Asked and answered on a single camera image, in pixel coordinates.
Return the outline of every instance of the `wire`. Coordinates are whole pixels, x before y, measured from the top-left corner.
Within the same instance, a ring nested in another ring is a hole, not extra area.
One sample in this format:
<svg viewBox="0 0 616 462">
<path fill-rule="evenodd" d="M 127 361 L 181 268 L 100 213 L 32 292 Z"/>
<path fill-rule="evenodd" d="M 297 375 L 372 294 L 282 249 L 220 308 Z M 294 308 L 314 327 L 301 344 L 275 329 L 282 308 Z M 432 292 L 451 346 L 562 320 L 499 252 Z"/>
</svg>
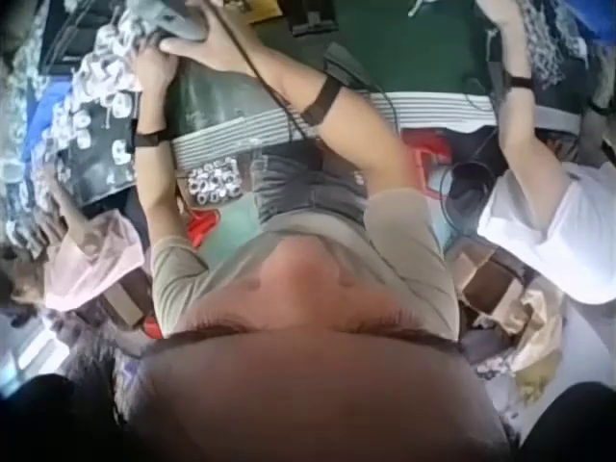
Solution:
<svg viewBox="0 0 616 462">
<path fill-rule="evenodd" d="M 451 227 L 451 229 L 453 229 L 458 235 L 460 236 L 464 236 L 466 238 L 469 238 L 473 241 L 479 242 L 481 244 L 485 244 L 485 242 L 480 241 L 476 236 L 461 230 L 451 219 L 451 217 L 449 216 L 449 213 L 447 212 L 447 207 L 445 206 L 445 200 L 446 198 L 449 196 L 448 194 L 444 194 L 444 186 L 445 186 L 445 180 L 448 177 L 448 175 L 451 176 L 451 181 L 453 180 L 453 172 L 460 167 L 464 167 L 464 166 L 468 166 L 468 165 L 475 165 L 475 166 L 479 166 L 484 168 L 489 174 L 490 174 L 490 179 L 491 179 L 491 183 L 494 185 L 496 184 L 496 175 L 494 174 L 494 172 L 492 171 L 492 169 L 490 169 L 490 167 L 487 164 L 484 164 L 478 160 L 476 160 L 476 157 L 483 151 L 483 149 L 485 149 L 485 147 L 488 145 L 488 142 L 498 133 L 499 129 L 498 127 L 495 128 L 494 130 L 492 130 L 492 132 L 490 132 L 490 135 L 488 135 L 485 140 L 481 143 L 481 145 L 477 148 L 477 150 L 475 151 L 475 153 L 473 153 L 473 156 L 471 156 L 471 159 L 469 161 L 464 161 L 464 162 L 459 162 L 457 164 L 454 164 L 452 166 L 450 166 L 445 173 L 443 174 L 443 176 L 441 177 L 441 181 L 439 184 L 439 204 L 441 207 L 441 213 L 443 214 L 443 217 L 445 218 L 445 221 L 447 222 L 447 224 Z"/>
<path fill-rule="evenodd" d="M 305 140 L 308 140 L 308 136 L 306 135 L 306 132 L 304 132 L 304 130 L 301 128 L 297 120 L 295 120 L 295 116 L 289 110 L 287 105 L 280 100 L 280 98 L 275 93 L 275 91 L 265 81 L 265 79 L 261 75 L 261 72 L 259 72 L 259 69 L 257 69 L 257 67 L 254 65 L 254 62 L 250 59 L 250 57 L 248 56 L 248 53 L 246 52 L 246 50 L 244 49 L 244 47 L 238 40 L 238 37 L 236 36 L 235 32 L 233 32 L 233 29 L 231 28 L 231 26 L 229 26 L 227 21 L 222 17 L 222 14 L 220 14 L 218 9 L 214 5 L 212 5 L 211 0 L 205 0 L 205 4 L 208 6 L 210 11 L 214 14 L 214 16 L 220 22 L 220 25 L 222 26 L 224 31 L 229 35 L 229 37 L 231 38 L 231 41 L 233 41 L 233 44 L 236 46 L 236 48 L 238 49 L 238 51 L 240 52 L 240 54 L 242 55 L 242 57 L 248 64 L 248 67 L 250 67 L 250 70 L 254 72 L 254 75 L 257 81 L 259 81 L 263 89 L 269 94 L 271 99 L 274 100 L 274 102 L 280 107 L 280 109 L 284 111 L 285 115 L 287 116 L 287 119 L 295 126 L 295 129 L 297 130 L 297 132 L 299 132 Z"/>
<path fill-rule="evenodd" d="M 376 92 L 380 93 L 383 98 L 385 98 L 385 101 L 387 101 L 387 104 L 389 104 L 389 107 L 392 109 L 392 113 L 394 113 L 394 125 L 396 126 L 396 133 L 399 133 L 400 125 L 398 120 L 398 111 L 396 110 L 396 106 L 394 106 L 392 98 L 390 98 L 389 95 L 378 85 L 372 85 L 372 87 Z"/>
<path fill-rule="evenodd" d="M 470 84 L 476 84 L 480 89 L 482 89 L 482 91 L 484 93 L 487 93 L 487 91 L 485 90 L 485 87 L 483 87 L 483 84 L 481 83 L 481 81 L 476 78 L 474 75 L 466 75 L 462 78 L 462 94 L 464 94 L 464 98 L 466 99 L 467 103 L 469 103 L 469 105 L 471 107 L 473 107 L 473 109 L 477 109 L 478 111 L 482 112 L 482 113 L 495 113 L 495 108 L 493 106 L 490 106 L 489 109 L 486 109 L 485 107 L 481 107 L 478 106 L 472 99 L 470 96 L 470 91 L 468 90 L 468 85 Z"/>
</svg>

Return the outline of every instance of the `black cable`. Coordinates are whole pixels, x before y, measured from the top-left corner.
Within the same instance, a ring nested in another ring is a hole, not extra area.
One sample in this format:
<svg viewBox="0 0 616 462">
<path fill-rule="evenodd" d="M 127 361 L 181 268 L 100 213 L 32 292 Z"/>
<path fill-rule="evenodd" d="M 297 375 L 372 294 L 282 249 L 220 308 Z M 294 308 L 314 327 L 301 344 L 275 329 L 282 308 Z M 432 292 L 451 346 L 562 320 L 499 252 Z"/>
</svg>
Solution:
<svg viewBox="0 0 616 462">
<path fill-rule="evenodd" d="M 396 110 L 396 106 L 394 106 L 394 101 L 392 101 L 392 98 L 389 97 L 389 95 L 381 89 L 381 87 L 377 86 L 377 85 L 373 85 L 374 89 L 380 93 L 384 98 L 385 101 L 387 101 L 387 104 L 389 104 L 389 107 L 392 109 L 392 113 L 394 113 L 394 125 L 396 125 L 396 133 L 400 132 L 400 125 L 399 125 L 399 120 L 398 120 L 398 111 Z"/>
<path fill-rule="evenodd" d="M 467 86 L 469 84 L 476 84 L 477 87 L 482 89 L 484 93 L 487 93 L 487 91 L 485 90 L 485 87 L 483 87 L 483 84 L 478 78 L 476 78 L 474 75 L 465 75 L 462 78 L 462 87 L 463 87 L 462 94 L 464 95 L 464 99 L 466 99 L 466 102 L 469 103 L 469 105 L 473 107 L 473 109 L 477 109 L 478 111 L 482 113 L 496 113 L 495 108 L 493 106 L 491 106 L 490 109 L 486 109 L 486 108 L 482 108 L 481 106 L 476 105 L 476 103 L 471 99 L 470 92 L 467 91 L 468 90 Z"/>
<path fill-rule="evenodd" d="M 306 135 L 306 132 L 304 132 L 301 126 L 299 126 L 299 123 L 297 122 L 297 120 L 295 120 L 293 113 L 289 110 L 287 105 L 280 100 L 276 92 L 265 81 L 265 79 L 263 78 L 263 76 L 261 75 L 257 67 L 254 65 L 254 62 L 250 59 L 250 57 L 248 56 L 248 53 L 246 52 L 246 50 L 244 49 L 244 47 L 238 40 L 238 37 L 235 35 L 235 32 L 233 32 L 233 29 L 231 28 L 231 26 L 229 26 L 226 20 L 222 17 L 222 14 L 220 14 L 218 9 L 214 5 L 212 5 L 212 2 L 210 0 L 205 0 L 205 4 L 210 9 L 210 11 L 216 16 L 217 20 L 220 22 L 220 25 L 222 26 L 224 31 L 229 35 L 229 37 L 231 38 L 231 41 L 233 41 L 233 44 L 236 46 L 236 48 L 238 49 L 238 51 L 240 52 L 240 54 L 242 55 L 242 57 L 248 64 L 248 67 L 250 67 L 252 72 L 254 72 L 255 78 L 261 84 L 263 89 L 269 94 L 271 99 L 274 100 L 274 102 L 280 107 L 280 109 L 284 111 L 285 115 L 287 116 L 287 119 L 295 126 L 297 132 L 299 132 L 305 140 L 308 140 L 308 136 Z"/>
</svg>

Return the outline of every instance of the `blue surface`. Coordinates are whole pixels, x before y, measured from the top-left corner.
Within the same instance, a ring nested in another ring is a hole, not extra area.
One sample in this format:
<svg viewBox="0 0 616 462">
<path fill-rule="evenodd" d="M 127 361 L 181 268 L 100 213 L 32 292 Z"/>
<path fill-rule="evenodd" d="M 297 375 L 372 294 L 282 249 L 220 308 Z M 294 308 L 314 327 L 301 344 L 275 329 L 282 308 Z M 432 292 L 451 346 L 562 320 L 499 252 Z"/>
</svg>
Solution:
<svg viewBox="0 0 616 462">
<path fill-rule="evenodd" d="M 592 39 L 616 45 L 616 7 L 614 0 L 565 0 L 577 19 L 590 31 Z"/>
<path fill-rule="evenodd" d="M 53 120 L 53 107 L 66 98 L 70 91 L 70 81 L 66 79 L 55 79 L 47 87 L 47 91 L 38 102 L 28 104 L 28 131 L 23 143 L 22 162 L 29 170 L 32 150 L 40 141 L 43 130 L 51 127 Z"/>
</svg>

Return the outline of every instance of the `hand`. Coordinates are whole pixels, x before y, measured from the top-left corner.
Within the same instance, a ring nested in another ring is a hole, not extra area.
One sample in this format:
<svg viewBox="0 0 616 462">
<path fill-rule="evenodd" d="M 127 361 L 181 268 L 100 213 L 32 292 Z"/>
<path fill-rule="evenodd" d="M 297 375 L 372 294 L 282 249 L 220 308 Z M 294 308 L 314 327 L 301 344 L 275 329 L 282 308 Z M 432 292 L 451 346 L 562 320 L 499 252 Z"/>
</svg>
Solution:
<svg viewBox="0 0 616 462">
<path fill-rule="evenodd" d="M 161 41 L 161 49 L 172 55 L 190 58 L 214 70 L 253 76 L 252 70 L 218 20 L 214 9 L 233 31 L 247 55 L 252 57 L 265 49 L 265 46 L 240 15 L 224 9 L 221 0 L 189 0 L 187 5 L 195 7 L 199 17 L 205 18 L 210 30 L 209 36 L 204 42 L 166 38 Z"/>
<path fill-rule="evenodd" d="M 175 78 L 178 59 L 160 51 L 154 45 L 157 39 L 153 37 L 143 46 L 133 59 L 132 67 L 143 93 L 160 96 L 167 93 Z"/>
<path fill-rule="evenodd" d="M 483 13 L 499 27 L 524 23 L 516 0 L 475 0 Z"/>
</svg>

